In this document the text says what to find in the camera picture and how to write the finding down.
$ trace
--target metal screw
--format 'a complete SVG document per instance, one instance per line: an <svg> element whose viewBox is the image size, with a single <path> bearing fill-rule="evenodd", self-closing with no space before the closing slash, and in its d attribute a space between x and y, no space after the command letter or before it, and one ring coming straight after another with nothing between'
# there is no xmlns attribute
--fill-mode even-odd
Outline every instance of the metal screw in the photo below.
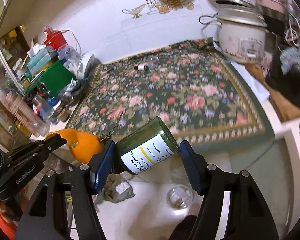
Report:
<svg viewBox="0 0 300 240"><path fill-rule="evenodd" d="M80 165L80 170L85 171L87 168L89 168L88 164L81 164Z"/></svg>
<svg viewBox="0 0 300 240"><path fill-rule="evenodd" d="M249 177L250 173L248 171L241 171L242 176Z"/></svg>
<svg viewBox="0 0 300 240"><path fill-rule="evenodd" d="M47 171L46 175L47 177L51 177L54 174L53 170Z"/></svg>
<svg viewBox="0 0 300 240"><path fill-rule="evenodd" d="M213 165L213 164L208 164L207 168L210 171L214 171L217 167L215 165Z"/></svg>

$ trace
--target rice cooker lid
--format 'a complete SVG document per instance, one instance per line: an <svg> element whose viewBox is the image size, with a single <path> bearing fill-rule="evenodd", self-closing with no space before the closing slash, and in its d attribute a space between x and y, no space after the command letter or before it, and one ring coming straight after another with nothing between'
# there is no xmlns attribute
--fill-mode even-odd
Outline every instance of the rice cooker lid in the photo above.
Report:
<svg viewBox="0 0 300 240"><path fill-rule="evenodd" d="M248 8L254 8L254 5L244 0L216 0L216 4L230 4L230 5L238 5L238 6L248 7Z"/></svg>
<svg viewBox="0 0 300 240"><path fill-rule="evenodd" d="M252 4L250 5L252 7L234 4L219 4L218 14L216 15L216 18L218 20L226 20L259 27L267 27L267 24L265 23L261 12L257 10Z"/></svg>

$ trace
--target floral tablecloth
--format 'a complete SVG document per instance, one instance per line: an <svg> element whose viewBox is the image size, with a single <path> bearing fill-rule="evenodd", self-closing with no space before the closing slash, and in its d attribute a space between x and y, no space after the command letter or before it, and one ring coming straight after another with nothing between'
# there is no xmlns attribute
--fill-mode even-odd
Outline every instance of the floral tablecloth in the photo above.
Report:
<svg viewBox="0 0 300 240"><path fill-rule="evenodd" d="M134 70L148 55L157 55L159 65L147 72ZM119 140L156 116L178 142L189 140L197 150L239 147L274 137L255 95L214 49L211 38L99 65L67 127L99 135L118 122L113 139Z"/></svg>

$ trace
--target black cloth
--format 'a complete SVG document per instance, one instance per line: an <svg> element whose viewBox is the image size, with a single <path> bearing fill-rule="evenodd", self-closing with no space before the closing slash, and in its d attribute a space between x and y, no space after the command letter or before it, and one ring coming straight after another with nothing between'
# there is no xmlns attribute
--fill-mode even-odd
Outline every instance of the black cloth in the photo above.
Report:
<svg viewBox="0 0 300 240"><path fill-rule="evenodd" d="M169 240L187 240L196 220L197 216L186 216L173 230Z"/></svg>

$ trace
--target blue gripper pad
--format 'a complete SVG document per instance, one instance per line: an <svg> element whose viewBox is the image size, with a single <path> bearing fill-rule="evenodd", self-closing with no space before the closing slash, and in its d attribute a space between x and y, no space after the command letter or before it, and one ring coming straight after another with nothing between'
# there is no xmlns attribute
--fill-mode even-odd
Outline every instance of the blue gripper pad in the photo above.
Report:
<svg viewBox="0 0 300 240"><path fill-rule="evenodd" d="M97 194L100 193L106 184L111 167L114 163L114 152L115 142L113 140L108 140L102 152L92 157L95 157L95 160L93 161L93 159L91 159L93 163L90 171L90 182Z"/></svg>
<svg viewBox="0 0 300 240"><path fill-rule="evenodd" d="M180 158L186 169L191 187L199 195L202 195L204 190L202 180L206 177L204 168L207 166L207 163L202 155L194 152L188 141L182 141L179 148Z"/></svg>

